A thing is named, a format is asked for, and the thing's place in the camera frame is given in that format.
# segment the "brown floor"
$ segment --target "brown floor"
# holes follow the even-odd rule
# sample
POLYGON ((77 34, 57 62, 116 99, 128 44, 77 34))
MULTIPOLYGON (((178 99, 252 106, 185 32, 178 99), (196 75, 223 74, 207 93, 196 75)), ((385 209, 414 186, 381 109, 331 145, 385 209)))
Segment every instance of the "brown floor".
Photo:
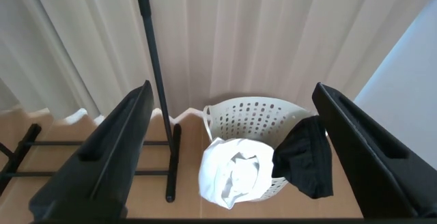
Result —
MULTIPOLYGON (((0 115, 0 141, 11 150, 16 147, 32 122, 42 126, 38 140, 84 140, 95 128, 94 121, 84 116, 75 124, 53 121, 48 112, 27 115, 16 110, 0 115)), ((278 195, 261 202, 239 203, 226 210, 200 198, 197 174, 208 136, 200 117, 187 113, 180 120, 182 142, 176 200, 165 201, 166 177, 137 176, 128 201, 128 217, 136 218, 344 218, 362 217, 339 159, 333 149, 334 196, 313 200, 288 184, 278 195)), ((163 120, 156 116, 150 122, 147 139, 165 139, 163 120)), ((21 171, 54 171, 75 151, 75 147, 57 146, 32 149, 23 161, 21 171)), ((166 169, 169 150, 147 147, 140 156, 139 169, 166 169)), ((7 161, 0 156, 0 166, 7 161)), ((14 178, 0 197, 0 223, 29 223, 29 199, 47 178, 14 178)))

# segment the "laundry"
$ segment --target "laundry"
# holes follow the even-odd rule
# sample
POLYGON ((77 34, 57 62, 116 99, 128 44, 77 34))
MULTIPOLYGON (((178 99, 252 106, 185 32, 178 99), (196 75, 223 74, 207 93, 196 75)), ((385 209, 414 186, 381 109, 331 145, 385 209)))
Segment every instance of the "laundry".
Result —
POLYGON ((265 143, 216 138, 203 153, 200 195, 226 209, 259 199, 272 184, 272 157, 273 148, 265 143))
POLYGON ((331 150, 318 115, 301 120, 273 154, 272 177, 285 177, 312 199, 333 195, 331 150))

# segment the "crumpled white fabric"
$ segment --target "crumpled white fabric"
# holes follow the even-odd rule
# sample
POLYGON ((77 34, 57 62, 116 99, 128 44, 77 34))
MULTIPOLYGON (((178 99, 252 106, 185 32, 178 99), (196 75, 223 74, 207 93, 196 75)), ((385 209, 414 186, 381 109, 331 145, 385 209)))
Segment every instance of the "crumpled white fabric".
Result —
POLYGON ((200 195, 230 210, 259 199, 272 184, 273 148, 250 139, 216 138, 203 152, 200 195))

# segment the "curtain fold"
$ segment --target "curtain fold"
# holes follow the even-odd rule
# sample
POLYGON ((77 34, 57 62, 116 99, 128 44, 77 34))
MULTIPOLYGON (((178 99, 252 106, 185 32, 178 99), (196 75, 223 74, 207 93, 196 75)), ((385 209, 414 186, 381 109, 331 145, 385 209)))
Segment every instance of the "curtain fold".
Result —
MULTIPOLYGON (((313 110, 319 81, 354 98, 431 0, 150 1, 176 116, 249 95, 313 110)), ((0 10, 0 107, 97 117, 145 79, 158 106, 137 0, 1 0, 0 10)))

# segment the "perforated basket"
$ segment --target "perforated basket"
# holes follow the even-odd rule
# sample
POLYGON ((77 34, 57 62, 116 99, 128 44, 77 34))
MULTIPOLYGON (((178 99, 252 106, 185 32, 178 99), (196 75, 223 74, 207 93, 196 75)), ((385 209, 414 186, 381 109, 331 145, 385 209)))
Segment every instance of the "perforated basket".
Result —
MULTIPOLYGON (((203 122, 210 138, 245 138, 261 141, 276 148, 290 130, 312 114, 290 102, 277 98, 233 98, 206 106, 203 122)), ((285 185, 285 178, 273 178, 272 186, 256 201, 276 195, 285 185)))

